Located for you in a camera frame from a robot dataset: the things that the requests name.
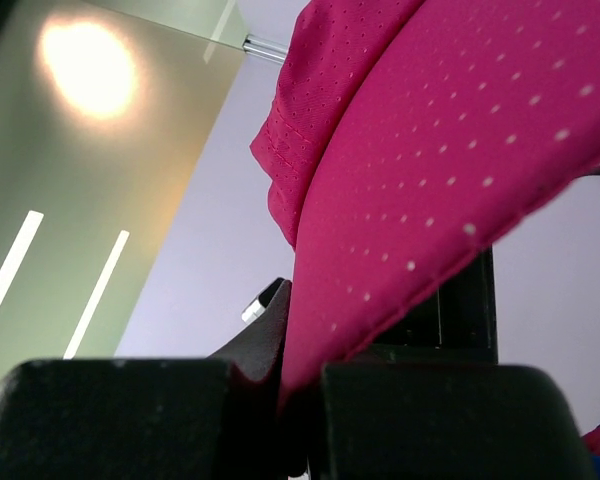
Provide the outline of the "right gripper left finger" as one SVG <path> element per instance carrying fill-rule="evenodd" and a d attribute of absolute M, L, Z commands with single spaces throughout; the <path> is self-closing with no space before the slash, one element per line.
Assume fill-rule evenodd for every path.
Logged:
<path fill-rule="evenodd" d="M 0 479 L 282 479 L 291 284 L 204 359 L 38 359 L 0 383 Z"/>

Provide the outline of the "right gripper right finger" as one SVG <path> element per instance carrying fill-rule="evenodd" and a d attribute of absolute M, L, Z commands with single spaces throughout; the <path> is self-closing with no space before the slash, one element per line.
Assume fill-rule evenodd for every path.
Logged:
<path fill-rule="evenodd" d="M 543 371 L 498 361 L 493 255 L 363 353 L 328 364 L 313 479 L 592 479 L 570 407 Z"/>

